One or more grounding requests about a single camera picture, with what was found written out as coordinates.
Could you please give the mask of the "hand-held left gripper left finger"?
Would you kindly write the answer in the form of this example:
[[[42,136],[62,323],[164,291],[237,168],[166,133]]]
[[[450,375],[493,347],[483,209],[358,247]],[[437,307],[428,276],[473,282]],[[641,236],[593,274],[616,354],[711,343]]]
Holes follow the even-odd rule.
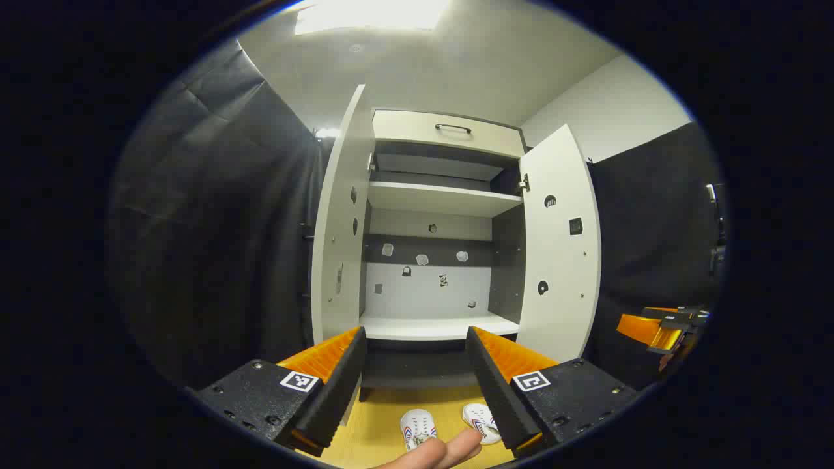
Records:
[[[366,354],[358,326],[277,364],[250,360],[195,395],[247,433],[319,457],[352,405]]]

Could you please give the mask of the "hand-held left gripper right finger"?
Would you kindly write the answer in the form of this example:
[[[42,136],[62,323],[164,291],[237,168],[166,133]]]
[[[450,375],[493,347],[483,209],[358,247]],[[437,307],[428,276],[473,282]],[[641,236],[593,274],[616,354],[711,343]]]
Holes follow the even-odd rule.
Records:
[[[629,408],[639,393],[589,360],[554,360],[471,326],[465,351],[504,446],[516,458],[591,433]]]

